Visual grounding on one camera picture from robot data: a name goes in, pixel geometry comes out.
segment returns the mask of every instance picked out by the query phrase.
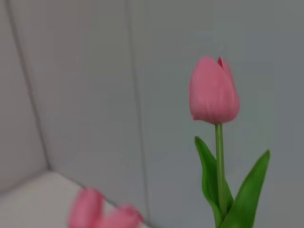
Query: tulip petal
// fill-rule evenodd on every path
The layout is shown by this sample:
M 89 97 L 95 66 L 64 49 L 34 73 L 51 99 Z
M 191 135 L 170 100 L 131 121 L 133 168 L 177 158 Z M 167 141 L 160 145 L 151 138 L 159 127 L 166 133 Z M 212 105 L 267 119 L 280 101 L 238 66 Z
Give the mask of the tulip petal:
M 233 86 L 235 86 L 234 85 L 234 81 L 233 81 L 233 77 L 232 77 L 232 73 L 231 73 L 231 70 L 230 70 L 230 67 L 229 67 L 229 64 L 223 58 L 221 58 L 221 57 L 218 59 L 218 64 L 224 70 L 224 72 L 225 72 L 226 76 L 228 77 L 228 79 L 230 80 L 231 84 Z
M 196 65 L 189 86 L 190 111 L 194 120 L 211 124 L 233 120 L 239 99 L 231 79 L 212 58 L 203 57 Z
M 95 228 L 137 228 L 142 221 L 142 216 L 134 207 L 123 206 L 101 219 Z
M 92 228 L 102 214 L 104 197 L 92 188 L 80 190 L 71 209 L 69 228 Z

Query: tulip flower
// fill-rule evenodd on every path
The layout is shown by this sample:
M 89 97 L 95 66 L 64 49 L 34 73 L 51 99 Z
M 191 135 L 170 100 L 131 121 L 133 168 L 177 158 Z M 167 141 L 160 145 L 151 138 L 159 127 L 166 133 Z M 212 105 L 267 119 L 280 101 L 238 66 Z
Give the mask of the tulip flower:
M 240 101 L 228 63 L 203 57 L 196 65 L 189 86 L 192 118 L 215 125 L 216 159 L 207 145 L 195 137 L 203 167 L 202 190 L 212 207 L 216 228 L 252 228 L 270 159 L 266 151 L 247 175 L 233 199 L 225 180 L 222 124 L 236 118 Z
M 134 207 L 123 206 L 101 218 L 95 228 L 137 228 L 142 221 L 142 216 Z
M 68 220 L 69 228 L 93 228 L 102 215 L 104 197 L 95 189 L 80 190 Z
M 194 120 L 223 124 L 233 120 L 240 101 L 228 63 L 203 57 L 196 65 L 189 86 L 190 111 Z

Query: white wall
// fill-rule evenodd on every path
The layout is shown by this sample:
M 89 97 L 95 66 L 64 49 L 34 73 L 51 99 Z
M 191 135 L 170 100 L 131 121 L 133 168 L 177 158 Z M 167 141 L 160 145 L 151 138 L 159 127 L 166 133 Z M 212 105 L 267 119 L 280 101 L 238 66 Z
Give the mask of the white wall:
M 4 1 L 0 1 L 0 192 L 46 169 Z
M 146 214 L 123 0 L 13 0 L 53 168 Z

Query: pink petal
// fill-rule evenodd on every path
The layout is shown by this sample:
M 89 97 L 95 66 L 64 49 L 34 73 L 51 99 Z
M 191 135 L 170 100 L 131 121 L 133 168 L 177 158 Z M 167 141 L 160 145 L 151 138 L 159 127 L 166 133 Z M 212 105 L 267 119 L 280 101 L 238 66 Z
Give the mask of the pink petal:
M 71 209 L 69 228 L 92 228 L 102 214 L 104 197 L 95 189 L 80 190 Z
M 228 63 L 222 57 L 220 57 L 220 58 L 218 58 L 218 64 L 222 67 L 222 69 L 224 70 L 226 76 L 228 77 L 228 79 L 230 80 L 230 82 L 234 86 L 234 81 L 233 81 L 232 73 L 231 73 L 231 70 L 230 70 L 230 67 L 229 67 Z
M 230 69 L 225 64 L 224 61 L 218 64 L 210 57 L 203 57 L 197 63 L 189 86 L 190 111 L 194 120 L 218 124 L 237 116 L 239 98 Z
M 101 219 L 95 228 L 137 228 L 143 221 L 142 219 L 134 207 L 124 206 Z

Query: wall seam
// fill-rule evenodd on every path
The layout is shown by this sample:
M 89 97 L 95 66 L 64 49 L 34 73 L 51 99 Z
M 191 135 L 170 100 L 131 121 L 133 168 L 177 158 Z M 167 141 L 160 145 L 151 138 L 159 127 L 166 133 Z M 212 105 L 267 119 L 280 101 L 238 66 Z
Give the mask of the wall seam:
M 47 152 L 46 141 L 45 141 L 45 137 L 44 137 L 44 134 L 42 131 L 41 119 L 40 119 L 40 116 L 38 113 L 37 105 L 35 102 L 35 97 L 33 94 L 33 86 L 32 86 L 31 80 L 30 80 L 30 76 L 29 76 L 29 69 L 27 67 L 24 50 L 22 48 L 22 45 L 21 45 L 21 42 L 20 42 L 20 39 L 18 36 L 18 30 L 17 30 L 15 18 L 14 18 L 13 7 L 11 5 L 10 0 L 5 0 L 4 4 L 5 4 L 5 10 L 7 12 L 7 16 L 9 19 L 9 25 L 10 25 L 10 29 L 12 32 L 13 41 L 14 41 L 16 51 L 18 54 L 19 63 L 21 65 L 21 70 L 24 75 L 25 84 L 26 84 L 26 87 L 28 90 L 28 96 L 29 96 L 29 100 L 30 100 L 30 104 L 31 104 L 31 109 L 32 109 L 32 112 L 33 112 L 33 115 L 35 118 L 36 129 L 38 132 L 40 143 L 42 145 L 42 152 L 45 157 L 47 168 L 51 169 L 51 163 L 50 163 L 50 159 L 49 159 L 48 152 Z
M 147 175 L 147 165 L 146 165 L 146 156 L 145 149 L 143 143 L 143 122 L 142 122 L 142 108 L 140 101 L 140 92 L 138 85 L 138 75 L 136 71 L 136 60 L 135 60 L 135 47 L 134 47 L 134 37 L 132 31 L 132 16 L 129 0 L 125 0 L 125 14 L 126 14 L 126 25 L 127 25 L 127 33 L 128 33 L 128 42 L 129 42 L 129 50 L 130 50 L 130 59 L 131 59 L 131 72 L 134 86 L 134 97 L 135 97 L 135 105 L 136 105 L 136 113 L 137 113 L 137 126 L 140 140 L 140 151 L 141 151 L 141 162 L 142 162 L 142 172 L 143 172 L 143 185 L 144 185 L 144 197 L 147 211 L 147 219 L 151 218 L 150 212 L 150 201 L 149 201 L 149 187 L 148 187 L 148 175 Z

